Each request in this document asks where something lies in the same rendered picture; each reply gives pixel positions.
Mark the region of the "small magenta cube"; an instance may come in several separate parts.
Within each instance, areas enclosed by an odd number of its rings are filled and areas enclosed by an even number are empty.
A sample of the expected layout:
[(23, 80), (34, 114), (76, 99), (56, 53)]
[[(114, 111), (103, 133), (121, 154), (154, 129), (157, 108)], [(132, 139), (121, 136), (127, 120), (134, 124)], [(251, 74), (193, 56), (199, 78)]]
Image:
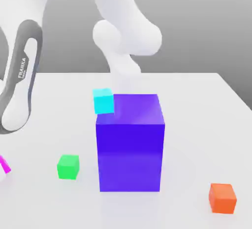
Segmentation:
[(5, 174), (8, 174), (9, 172), (11, 172), (11, 167), (8, 165), (8, 163), (6, 162), (6, 160), (4, 159), (4, 157), (2, 155), (0, 155), (0, 164), (1, 164)]

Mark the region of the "small cyan cube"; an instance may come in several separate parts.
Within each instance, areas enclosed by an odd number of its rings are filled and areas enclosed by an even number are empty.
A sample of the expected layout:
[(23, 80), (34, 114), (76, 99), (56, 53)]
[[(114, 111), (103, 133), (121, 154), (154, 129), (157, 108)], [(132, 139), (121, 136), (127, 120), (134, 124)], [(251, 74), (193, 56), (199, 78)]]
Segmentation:
[(114, 113), (114, 95), (110, 88), (93, 89), (95, 114)]

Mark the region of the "large purple box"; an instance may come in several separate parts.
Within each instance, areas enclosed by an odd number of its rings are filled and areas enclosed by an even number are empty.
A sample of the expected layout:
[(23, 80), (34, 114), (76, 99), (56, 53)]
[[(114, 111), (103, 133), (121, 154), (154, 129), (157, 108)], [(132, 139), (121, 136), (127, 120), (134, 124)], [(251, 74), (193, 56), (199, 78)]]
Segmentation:
[(165, 121), (157, 94), (116, 94), (114, 113), (96, 119), (102, 192), (158, 192)]

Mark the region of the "small orange cube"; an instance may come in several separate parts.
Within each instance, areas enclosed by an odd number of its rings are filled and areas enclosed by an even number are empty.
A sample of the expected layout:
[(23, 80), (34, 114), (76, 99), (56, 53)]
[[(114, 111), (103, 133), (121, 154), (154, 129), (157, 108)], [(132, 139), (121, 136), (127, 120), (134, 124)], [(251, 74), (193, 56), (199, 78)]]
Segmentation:
[(232, 185), (226, 183), (211, 183), (209, 203), (213, 213), (233, 214), (237, 197)]

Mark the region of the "small green cube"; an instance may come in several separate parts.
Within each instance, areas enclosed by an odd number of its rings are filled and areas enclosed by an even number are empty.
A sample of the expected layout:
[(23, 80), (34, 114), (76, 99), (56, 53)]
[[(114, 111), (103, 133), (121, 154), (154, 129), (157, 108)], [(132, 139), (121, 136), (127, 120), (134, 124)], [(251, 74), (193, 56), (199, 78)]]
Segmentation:
[(80, 169), (78, 155), (63, 154), (57, 164), (59, 179), (75, 180)]

